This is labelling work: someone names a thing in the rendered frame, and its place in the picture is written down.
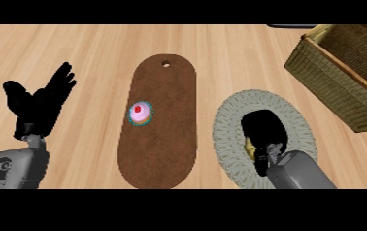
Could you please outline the olive wicker basket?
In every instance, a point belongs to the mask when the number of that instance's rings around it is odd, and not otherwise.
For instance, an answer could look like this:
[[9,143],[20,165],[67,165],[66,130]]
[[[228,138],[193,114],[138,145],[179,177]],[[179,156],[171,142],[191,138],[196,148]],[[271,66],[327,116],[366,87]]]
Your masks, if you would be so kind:
[[285,68],[356,133],[367,132],[367,24],[320,24]]

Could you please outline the grey round woven placemat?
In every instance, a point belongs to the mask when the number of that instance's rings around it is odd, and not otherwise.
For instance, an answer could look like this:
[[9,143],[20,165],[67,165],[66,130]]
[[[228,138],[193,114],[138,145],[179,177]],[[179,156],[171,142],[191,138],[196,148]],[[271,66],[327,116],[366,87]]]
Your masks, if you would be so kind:
[[273,189],[267,177],[258,175],[253,161],[246,152],[246,136],[242,127],[243,116],[258,110],[270,110],[285,125],[289,143],[287,150],[301,150],[319,160],[316,139],[308,123],[292,103],[277,94],[250,89],[234,93],[218,108],[212,140],[221,167],[231,181],[243,189]]

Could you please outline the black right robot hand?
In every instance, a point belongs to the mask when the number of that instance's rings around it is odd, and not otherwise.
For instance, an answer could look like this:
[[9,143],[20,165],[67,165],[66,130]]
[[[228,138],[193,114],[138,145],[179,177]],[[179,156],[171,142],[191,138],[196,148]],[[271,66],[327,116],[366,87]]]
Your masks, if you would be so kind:
[[274,145],[279,148],[277,154],[283,154],[287,149],[289,135],[286,127],[270,110],[248,113],[242,119],[242,127],[245,136],[255,147],[252,152],[255,169],[258,174],[265,177],[270,167],[268,146]]

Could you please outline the brown wooden cutting board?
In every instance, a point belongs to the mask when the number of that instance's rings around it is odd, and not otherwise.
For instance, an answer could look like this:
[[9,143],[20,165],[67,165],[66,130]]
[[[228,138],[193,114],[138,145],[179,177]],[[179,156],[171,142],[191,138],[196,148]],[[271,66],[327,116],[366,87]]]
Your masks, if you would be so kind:
[[[135,126],[128,111],[138,101],[154,108],[151,122]],[[172,188],[188,177],[197,158],[197,74],[177,54],[157,54],[132,78],[117,146],[122,175],[137,188]]]

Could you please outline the yellow squash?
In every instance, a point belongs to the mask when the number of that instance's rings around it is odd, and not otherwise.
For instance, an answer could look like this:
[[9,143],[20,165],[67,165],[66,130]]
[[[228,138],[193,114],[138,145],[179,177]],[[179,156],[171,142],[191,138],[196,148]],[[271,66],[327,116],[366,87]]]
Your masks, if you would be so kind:
[[246,152],[248,152],[248,155],[249,155],[252,161],[255,161],[255,150],[256,150],[256,148],[253,146],[253,143],[252,143],[252,140],[250,140],[249,137],[246,138],[245,148],[246,148]]

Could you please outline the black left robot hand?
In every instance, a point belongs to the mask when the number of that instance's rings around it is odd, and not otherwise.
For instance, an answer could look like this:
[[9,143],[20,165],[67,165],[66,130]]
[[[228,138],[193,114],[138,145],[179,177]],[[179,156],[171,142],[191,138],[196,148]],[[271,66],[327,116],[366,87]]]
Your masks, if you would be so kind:
[[46,86],[30,94],[15,81],[3,83],[8,107],[18,117],[15,138],[29,135],[46,137],[54,130],[63,105],[76,86],[71,65],[66,62],[55,72]]

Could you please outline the pink frosted cupcake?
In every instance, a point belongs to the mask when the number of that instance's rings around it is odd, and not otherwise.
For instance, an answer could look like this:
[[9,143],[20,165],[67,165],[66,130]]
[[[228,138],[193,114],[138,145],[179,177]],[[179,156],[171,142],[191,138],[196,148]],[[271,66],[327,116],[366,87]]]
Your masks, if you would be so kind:
[[129,108],[128,119],[132,125],[145,126],[154,116],[153,105],[147,101],[138,101]]

